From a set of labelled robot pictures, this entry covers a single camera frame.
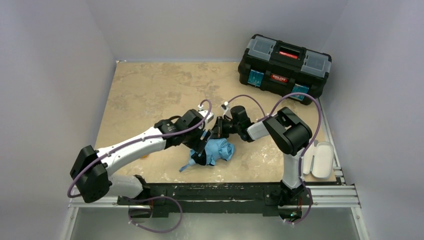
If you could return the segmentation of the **light blue folding umbrella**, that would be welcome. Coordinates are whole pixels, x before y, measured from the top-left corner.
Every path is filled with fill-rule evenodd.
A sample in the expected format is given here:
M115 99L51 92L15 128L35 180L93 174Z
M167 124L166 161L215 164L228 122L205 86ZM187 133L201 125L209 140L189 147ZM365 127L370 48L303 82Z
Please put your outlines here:
M210 139L202 153L197 153L193 149L190 149L188 163L182 166L179 172L194 165L215 166L216 161L219 159L228 162L233 157L235 151L235 145L228 142L226 138Z

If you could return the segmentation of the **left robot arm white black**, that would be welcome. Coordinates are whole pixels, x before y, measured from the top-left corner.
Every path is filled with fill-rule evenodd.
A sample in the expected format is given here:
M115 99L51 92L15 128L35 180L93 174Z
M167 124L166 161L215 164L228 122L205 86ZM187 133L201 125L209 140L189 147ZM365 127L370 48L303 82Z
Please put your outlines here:
M179 145L204 157L211 136L204 127L213 118L211 111L190 109L181 117L162 119L121 143L99 149L83 147L70 170L71 186L79 191L75 196L93 203L105 196L136 199L146 194L148 186L143 177L118 175L117 171L141 157Z

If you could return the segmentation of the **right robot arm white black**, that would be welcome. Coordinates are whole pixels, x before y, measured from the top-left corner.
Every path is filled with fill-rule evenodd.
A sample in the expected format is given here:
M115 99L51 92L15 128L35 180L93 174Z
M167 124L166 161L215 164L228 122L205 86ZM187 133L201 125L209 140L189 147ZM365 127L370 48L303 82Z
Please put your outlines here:
M230 117L219 116L212 128L212 139L227 139L237 134L241 140L251 143L270 136L283 153L283 174L280 191L267 197L279 206L295 201L305 190L301 153L312 138L312 130L288 107L284 107L272 116L253 123L245 107L236 105L229 109Z

